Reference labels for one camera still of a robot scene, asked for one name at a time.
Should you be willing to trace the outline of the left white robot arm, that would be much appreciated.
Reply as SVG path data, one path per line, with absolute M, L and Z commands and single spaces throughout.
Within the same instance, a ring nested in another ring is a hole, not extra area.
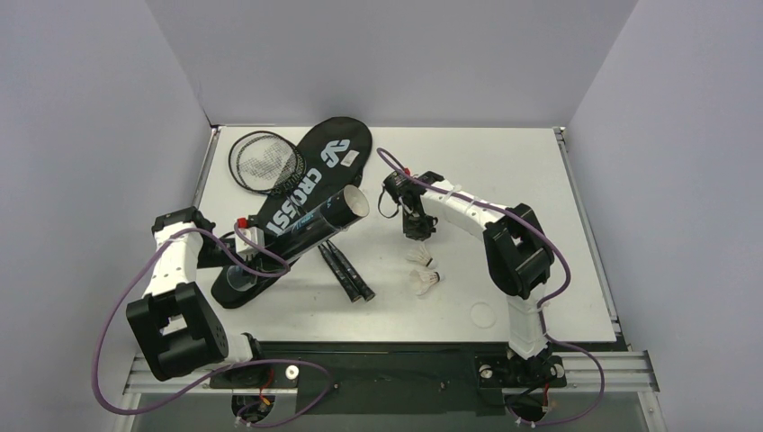
M 165 252 L 142 297 L 127 305 L 126 318 L 160 382 L 226 362 L 239 381 L 256 387 L 269 365 L 259 342 L 248 333 L 226 331 L 196 283 L 199 268 L 229 266 L 237 256 L 231 239 L 217 244 L 198 231 L 211 233 L 214 227 L 194 206 L 156 218 L 151 231 Z

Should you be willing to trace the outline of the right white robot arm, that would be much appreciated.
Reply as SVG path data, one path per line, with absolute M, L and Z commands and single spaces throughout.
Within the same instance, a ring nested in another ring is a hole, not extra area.
M 529 386 L 555 379 L 560 370 L 549 359 L 540 307 L 540 287 L 550 279 L 555 257 L 533 209 L 482 201 L 431 171 L 415 177 L 392 172 L 382 188 L 398 206 L 406 238 L 427 240 L 446 221 L 482 242 L 489 277 L 507 296 L 510 382 Z

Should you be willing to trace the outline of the white shuttlecock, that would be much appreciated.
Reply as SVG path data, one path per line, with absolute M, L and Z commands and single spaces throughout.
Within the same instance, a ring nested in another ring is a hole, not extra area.
M 423 266 L 429 269 L 435 269 L 437 262 L 426 248 L 425 242 L 418 242 L 406 254 L 406 260 L 410 263 Z
M 409 286 L 416 296 L 427 294 L 443 280 L 444 276 L 437 271 L 413 269 L 409 273 Z

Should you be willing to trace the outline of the black shuttlecock tube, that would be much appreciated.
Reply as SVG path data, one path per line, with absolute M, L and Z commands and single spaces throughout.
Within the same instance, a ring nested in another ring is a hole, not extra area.
M 292 264 L 310 249 L 349 228 L 369 213 L 370 204 L 365 194 L 358 187 L 347 185 L 299 217 L 280 234 L 274 236 L 266 233 L 265 248 Z M 212 292 L 219 302 L 224 296 L 230 301 L 247 302 L 277 280 L 276 277 L 255 276 L 232 265 L 220 273 Z

